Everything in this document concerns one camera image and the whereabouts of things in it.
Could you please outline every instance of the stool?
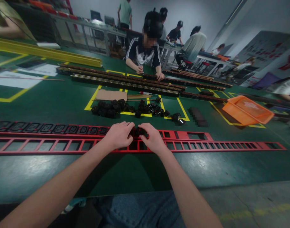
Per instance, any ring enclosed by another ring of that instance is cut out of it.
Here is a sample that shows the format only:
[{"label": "stool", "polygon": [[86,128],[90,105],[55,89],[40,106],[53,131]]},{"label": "stool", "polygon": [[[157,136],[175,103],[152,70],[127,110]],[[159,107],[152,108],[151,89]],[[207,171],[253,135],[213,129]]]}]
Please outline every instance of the stool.
[{"label": "stool", "polygon": [[200,69],[201,69],[203,66],[206,66],[206,67],[203,69],[202,74],[203,74],[203,72],[207,69],[207,67],[210,66],[210,63],[202,62],[202,63],[197,67],[195,73],[198,73],[198,71],[200,71]]}]

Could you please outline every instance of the orange crate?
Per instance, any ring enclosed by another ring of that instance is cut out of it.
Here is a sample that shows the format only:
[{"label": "orange crate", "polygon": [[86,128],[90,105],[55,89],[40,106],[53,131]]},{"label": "orange crate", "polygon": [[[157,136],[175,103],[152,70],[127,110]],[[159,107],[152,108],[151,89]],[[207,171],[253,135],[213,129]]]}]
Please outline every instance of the orange crate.
[{"label": "orange crate", "polygon": [[243,126],[267,124],[275,115],[268,109],[244,96],[228,99],[223,110],[239,121]]}]

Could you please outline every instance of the cardboard piece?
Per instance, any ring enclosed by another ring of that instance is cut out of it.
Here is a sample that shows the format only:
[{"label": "cardboard piece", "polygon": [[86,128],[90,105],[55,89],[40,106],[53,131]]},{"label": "cardboard piece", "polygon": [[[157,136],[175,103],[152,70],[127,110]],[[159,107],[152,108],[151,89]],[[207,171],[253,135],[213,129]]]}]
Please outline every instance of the cardboard piece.
[{"label": "cardboard piece", "polygon": [[100,89],[97,92],[95,100],[120,100],[124,99],[127,101],[127,93],[121,91],[109,91]]}]

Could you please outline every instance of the light green shirt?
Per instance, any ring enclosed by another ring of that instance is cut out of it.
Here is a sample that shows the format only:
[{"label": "light green shirt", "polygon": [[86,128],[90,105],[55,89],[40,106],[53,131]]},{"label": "light green shirt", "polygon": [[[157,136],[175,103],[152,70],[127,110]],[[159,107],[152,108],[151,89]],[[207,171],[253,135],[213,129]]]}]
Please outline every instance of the light green shirt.
[{"label": "light green shirt", "polygon": [[120,22],[127,25],[130,24],[130,16],[132,16],[132,9],[127,0],[121,0],[120,2]]}]

